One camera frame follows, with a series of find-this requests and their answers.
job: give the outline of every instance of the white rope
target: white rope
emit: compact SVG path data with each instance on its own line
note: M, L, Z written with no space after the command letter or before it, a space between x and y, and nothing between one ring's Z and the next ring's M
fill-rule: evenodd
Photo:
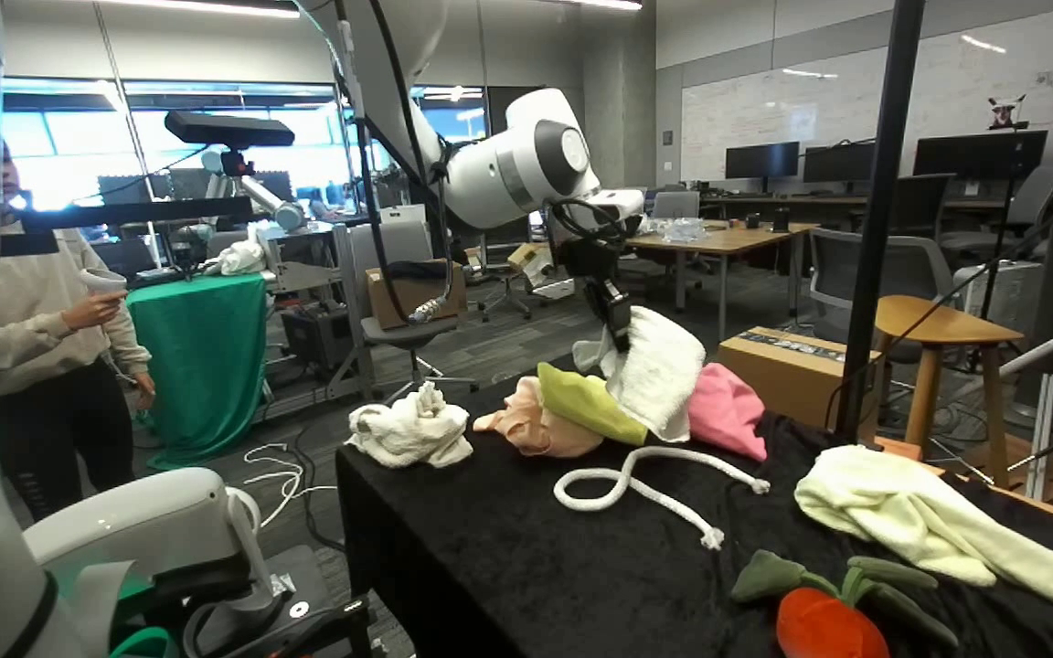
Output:
M709 454L673 451L673 444L639 444L639 451L633 451L633 454L624 455L623 469L575 469L575 471L568 471L568 475L555 483L551 493L555 493L555 500L558 500L564 509L570 509L570 510L602 510L602 509L619 503L619 500L624 498L624 490L633 485L639 498L648 498L648 500L668 509L673 516L680 516L684 521L697 526L697 530L703 530L703 549L715 550L722 539L723 539L723 530L722 530L722 526L706 521L706 518L703 518L695 509L687 509L684 500L678 500L678 498L668 498L668 493L662 493L662 490L653 490L653 485L648 485L648 483L639 483L639 479L633 475L636 463L648 459L648 455L695 459L695 463L706 463L706 469L712 469L712 471L723 471L723 475L746 483L753 493L767 493L767 490L771 490L767 479L753 479L753 475L746 475L746 471L739 471L739 469L732 469L729 459L715 459L715 455L709 455ZM575 483L587 483L587 479L612 483L612 490L600 493L600 498L575 498L575 493L568 493Z
M263 444L256 444L256 451L245 451L245 454L241 454L241 463L279 469L279 471L258 471L258 475L251 475L251 479L241 479L245 485L280 479L280 485L279 485L279 498L280 498L280 500L269 509L269 516L258 516L258 509L251 509L256 530L269 526L269 521L273 521L294 500L300 500L300 498L341 490L341 485L305 485L308 469L305 469L295 455L290 455L290 444L285 444L285 442L263 442Z

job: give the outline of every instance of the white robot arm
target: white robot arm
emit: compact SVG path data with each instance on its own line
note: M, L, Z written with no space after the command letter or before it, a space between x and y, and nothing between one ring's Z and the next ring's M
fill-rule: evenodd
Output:
M568 241L555 258L586 282L613 347L624 352L629 307L612 284L619 236L642 197L600 190L586 130L564 90L542 86L508 107L508 129L469 147L441 141L408 100L408 79L445 29L445 0L295 0L327 35L353 115L391 158L470 230L542 209Z
M475 230L529 209L586 200L600 190L586 130L564 90L545 86L508 107L508 130L449 150L408 100L408 79L436 51L445 0L295 0L327 35L353 115L425 190Z

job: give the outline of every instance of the person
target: person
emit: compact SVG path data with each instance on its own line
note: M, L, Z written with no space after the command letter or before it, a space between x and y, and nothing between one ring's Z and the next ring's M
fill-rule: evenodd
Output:
M17 170L4 147L4 200ZM79 230L54 230L59 251L0 258L0 471L43 518L94 490L134 479L126 384L152 401L150 352L126 310L126 282Z

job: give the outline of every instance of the ceiling light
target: ceiling light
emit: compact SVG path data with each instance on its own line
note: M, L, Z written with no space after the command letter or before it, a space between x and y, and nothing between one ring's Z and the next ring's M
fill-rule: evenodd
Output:
M107 0L107 2L193 9L193 14L273 17L273 20L295 20L300 17L300 9L285 9L285 7L197 2L197 0Z
M636 0L575 0L586 7L608 7L608 9L642 9Z
M842 72L830 72L830 68L784 68L784 75L836 79Z
M1004 48L992 42L992 41L979 41L973 34L963 34L965 42L979 48L979 51L996 51L996 55L1004 55Z

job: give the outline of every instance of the black pole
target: black pole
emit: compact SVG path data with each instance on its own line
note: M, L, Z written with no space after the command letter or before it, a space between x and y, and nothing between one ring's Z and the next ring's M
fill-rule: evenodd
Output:
M996 303L1002 245L1004 245L1004 220L1010 220L1010 197L1013 197L1013 180L1004 180L1004 197L1002 197L1002 214L998 214L998 241L996 241L996 251L986 258L986 293L979 297L979 319L992 319L992 303Z
M867 355L870 355L876 297L881 297L892 187L898 170L907 100L914 90L923 17L926 17L926 0L896 0L886 90L881 90L881 113L876 113L876 147L874 147L874 164L870 164L870 200L867 200L860 275L854 275L854 297L851 297L846 393L842 393L836 419L832 419L836 442L854 442L860 433Z

